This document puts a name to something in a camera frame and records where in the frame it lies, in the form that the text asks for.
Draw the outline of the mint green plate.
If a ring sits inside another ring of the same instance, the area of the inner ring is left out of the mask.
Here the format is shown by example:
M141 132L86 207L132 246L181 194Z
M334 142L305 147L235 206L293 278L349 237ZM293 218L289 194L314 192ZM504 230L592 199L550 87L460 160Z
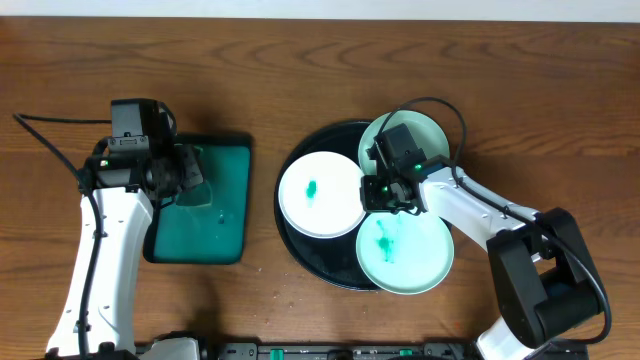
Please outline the mint green plate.
M365 175L376 174L376 162L369 158L367 150L374 145L374 137L387 118L385 113L376 118L364 131L358 146L358 163ZM450 156L449 143L441 127L428 115L413 110L398 111L386 124L385 130L405 124L417 146L424 150L428 158L436 155Z
M356 256L379 288L416 295L439 285L454 260L454 242L443 220L429 213L374 213L360 226Z

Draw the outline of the white plate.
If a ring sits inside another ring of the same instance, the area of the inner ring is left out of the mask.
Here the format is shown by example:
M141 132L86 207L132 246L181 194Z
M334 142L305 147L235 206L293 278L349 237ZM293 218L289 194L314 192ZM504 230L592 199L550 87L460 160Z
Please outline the white plate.
M342 154L309 153L286 167L277 186L277 203L298 232L317 239L337 238L365 217L362 177L361 168Z

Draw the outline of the green yellow sponge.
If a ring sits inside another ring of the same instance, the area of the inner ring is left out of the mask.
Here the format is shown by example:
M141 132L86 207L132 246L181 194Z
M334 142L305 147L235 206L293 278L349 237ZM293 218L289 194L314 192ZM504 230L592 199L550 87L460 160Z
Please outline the green yellow sponge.
M208 181L203 181L193 189L180 193L176 205L181 207L209 206L212 202L212 190Z

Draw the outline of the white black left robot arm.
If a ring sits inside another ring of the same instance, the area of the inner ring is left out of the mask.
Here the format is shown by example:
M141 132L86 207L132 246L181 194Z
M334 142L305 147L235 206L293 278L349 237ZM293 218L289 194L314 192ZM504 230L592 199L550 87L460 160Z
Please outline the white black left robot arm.
M94 152L79 170L82 230L48 359L133 359L133 310L143 243L163 200L203 181L195 150Z

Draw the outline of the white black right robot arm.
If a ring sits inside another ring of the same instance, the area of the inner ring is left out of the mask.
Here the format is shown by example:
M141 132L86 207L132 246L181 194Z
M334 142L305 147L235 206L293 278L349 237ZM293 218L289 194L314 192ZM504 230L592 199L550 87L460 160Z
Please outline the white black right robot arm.
M530 359L605 340L612 309L574 217L514 204L453 161L407 154L361 180L371 214L429 214L460 230L488 255L500 317L475 341L480 359Z

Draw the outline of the black rectangular soapy water tray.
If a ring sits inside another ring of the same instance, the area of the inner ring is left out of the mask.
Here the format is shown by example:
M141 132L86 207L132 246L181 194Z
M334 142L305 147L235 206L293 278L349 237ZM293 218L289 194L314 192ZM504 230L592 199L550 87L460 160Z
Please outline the black rectangular soapy water tray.
M201 150L209 206L181 207L165 199L154 212L143 244L150 263L230 265L241 259L248 216L252 137L242 132L183 134L178 144Z

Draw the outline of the black round tray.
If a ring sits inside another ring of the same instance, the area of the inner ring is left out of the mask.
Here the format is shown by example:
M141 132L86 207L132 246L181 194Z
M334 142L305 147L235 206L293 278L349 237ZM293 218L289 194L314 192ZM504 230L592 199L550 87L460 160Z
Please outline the black round tray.
M286 168L298 158L316 151L331 151L358 160L358 145L370 122L366 119L349 119L330 124L305 137L288 155L280 168ZM274 202L275 223L291 256L311 274L334 286L355 291L378 291L363 272L356 256L358 230L332 239L309 237L290 225L278 201Z

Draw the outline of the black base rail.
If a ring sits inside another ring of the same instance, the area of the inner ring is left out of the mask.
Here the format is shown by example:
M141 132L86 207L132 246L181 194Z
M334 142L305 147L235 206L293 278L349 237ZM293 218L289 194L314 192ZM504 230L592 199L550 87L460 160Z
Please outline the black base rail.
M179 343L155 343L142 352L140 359L212 359L212 360L381 360L381 359L480 359L473 345L462 343L425 344L258 344L226 343L216 346Z

